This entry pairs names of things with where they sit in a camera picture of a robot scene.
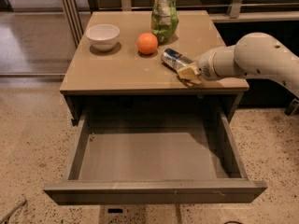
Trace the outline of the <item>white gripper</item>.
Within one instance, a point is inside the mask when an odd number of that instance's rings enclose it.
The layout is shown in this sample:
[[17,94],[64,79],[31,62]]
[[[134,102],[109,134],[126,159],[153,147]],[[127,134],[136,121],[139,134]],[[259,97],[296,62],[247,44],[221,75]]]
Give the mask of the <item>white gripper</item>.
[[210,49],[195,58],[196,64],[188,65],[177,70],[178,79],[198,83],[200,76],[206,80],[218,80],[237,76],[235,64],[235,47],[219,47]]

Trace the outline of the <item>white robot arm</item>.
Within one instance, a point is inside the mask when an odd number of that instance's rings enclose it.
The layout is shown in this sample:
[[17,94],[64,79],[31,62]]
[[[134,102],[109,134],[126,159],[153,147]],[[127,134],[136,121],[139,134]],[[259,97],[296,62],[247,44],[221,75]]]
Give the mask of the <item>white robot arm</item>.
[[235,45],[210,49],[177,73],[188,80],[269,79],[299,97],[299,57],[264,33],[247,34]]

